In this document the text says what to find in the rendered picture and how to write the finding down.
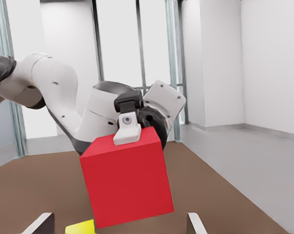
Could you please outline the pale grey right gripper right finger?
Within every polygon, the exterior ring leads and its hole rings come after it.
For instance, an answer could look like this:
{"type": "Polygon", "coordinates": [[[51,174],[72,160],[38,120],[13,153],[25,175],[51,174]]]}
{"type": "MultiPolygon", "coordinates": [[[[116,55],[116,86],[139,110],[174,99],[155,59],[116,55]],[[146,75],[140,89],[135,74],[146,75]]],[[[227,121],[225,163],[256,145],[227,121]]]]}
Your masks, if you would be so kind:
{"type": "Polygon", "coordinates": [[[187,234],[208,234],[197,213],[187,213],[187,234]]]}

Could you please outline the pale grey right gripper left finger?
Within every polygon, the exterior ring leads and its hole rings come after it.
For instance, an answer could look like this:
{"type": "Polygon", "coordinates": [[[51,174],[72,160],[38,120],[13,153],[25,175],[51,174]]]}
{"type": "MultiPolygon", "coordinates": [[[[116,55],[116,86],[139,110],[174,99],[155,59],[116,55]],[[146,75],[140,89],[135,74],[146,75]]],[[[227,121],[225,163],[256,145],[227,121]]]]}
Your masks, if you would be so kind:
{"type": "Polygon", "coordinates": [[[55,234],[54,213],[43,213],[21,234],[55,234]]]}

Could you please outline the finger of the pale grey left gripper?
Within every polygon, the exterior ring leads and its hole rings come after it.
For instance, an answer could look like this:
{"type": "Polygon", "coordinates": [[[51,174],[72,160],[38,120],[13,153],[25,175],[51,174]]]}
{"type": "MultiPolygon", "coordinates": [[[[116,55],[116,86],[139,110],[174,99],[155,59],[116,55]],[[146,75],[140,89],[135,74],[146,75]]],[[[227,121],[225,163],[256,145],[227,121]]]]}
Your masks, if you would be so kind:
{"type": "Polygon", "coordinates": [[[120,94],[114,100],[114,107],[118,117],[119,129],[113,137],[114,145],[138,142],[141,134],[141,125],[138,123],[138,110],[143,108],[141,91],[134,90],[120,94]]]}

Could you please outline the red wooden cube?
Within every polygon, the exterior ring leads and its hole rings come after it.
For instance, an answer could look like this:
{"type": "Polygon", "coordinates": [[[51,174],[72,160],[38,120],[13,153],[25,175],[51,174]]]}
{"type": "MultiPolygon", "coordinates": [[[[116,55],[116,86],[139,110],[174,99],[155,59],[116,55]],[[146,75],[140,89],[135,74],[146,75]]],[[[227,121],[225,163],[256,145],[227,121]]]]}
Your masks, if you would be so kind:
{"type": "Polygon", "coordinates": [[[79,158],[98,228],[174,212],[161,141],[153,127],[135,143],[97,138],[79,158]]]}

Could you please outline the yellow wooden cube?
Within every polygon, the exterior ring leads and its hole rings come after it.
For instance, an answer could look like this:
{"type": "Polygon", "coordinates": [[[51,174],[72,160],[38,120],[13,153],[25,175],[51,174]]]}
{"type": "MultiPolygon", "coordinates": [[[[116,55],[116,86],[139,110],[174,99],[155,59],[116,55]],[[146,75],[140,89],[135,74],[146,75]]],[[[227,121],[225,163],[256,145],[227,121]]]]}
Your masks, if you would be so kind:
{"type": "Polygon", "coordinates": [[[65,228],[65,234],[96,234],[94,220],[90,219],[69,225],[65,228]]]}

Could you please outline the silver frame post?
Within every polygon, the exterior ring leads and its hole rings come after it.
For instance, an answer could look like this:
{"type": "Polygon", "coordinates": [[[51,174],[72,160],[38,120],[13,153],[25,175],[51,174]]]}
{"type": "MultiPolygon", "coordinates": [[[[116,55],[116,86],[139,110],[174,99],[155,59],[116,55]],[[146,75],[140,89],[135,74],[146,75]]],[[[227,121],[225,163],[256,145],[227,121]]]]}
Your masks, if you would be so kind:
{"type": "Polygon", "coordinates": [[[184,48],[180,22],[179,0],[165,0],[170,85],[187,96],[185,86],[184,48]]]}
{"type": "MultiPolygon", "coordinates": [[[[2,55],[14,56],[6,0],[0,0],[0,51],[2,55]]],[[[15,140],[16,158],[21,158],[26,155],[26,133],[22,107],[10,101],[9,110],[15,140]]]]}

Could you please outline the dark frame post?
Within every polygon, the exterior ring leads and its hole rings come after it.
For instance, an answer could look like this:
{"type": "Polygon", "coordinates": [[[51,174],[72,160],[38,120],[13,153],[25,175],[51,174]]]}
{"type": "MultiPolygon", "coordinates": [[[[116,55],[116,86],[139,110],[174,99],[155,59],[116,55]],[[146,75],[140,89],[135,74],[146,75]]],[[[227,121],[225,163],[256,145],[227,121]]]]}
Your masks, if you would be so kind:
{"type": "Polygon", "coordinates": [[[135,3],[136,3],[136,16],[137,16],[137,27],[138,27],[138,37],[139,37],[141,72],[142,72],[142,88],[143,88],[143,93],[145,94],[147,92],[147,84],[146,84],[146,74],[145,74],[144,47],[143,47],[141,13],[140,13],[140,0],[135,0],[135,3]]]}
{"type": "Polygon", "coordinates": [[[101,43],[100,43],[96,0],[92,0],[92,12],[93,12],[93,21],[94,21],[94,33],[95,33],[99,81],[104,81],[104,70],[103,70],[103,61],[102,61],[102,53],[101,53],[101,43]]]}

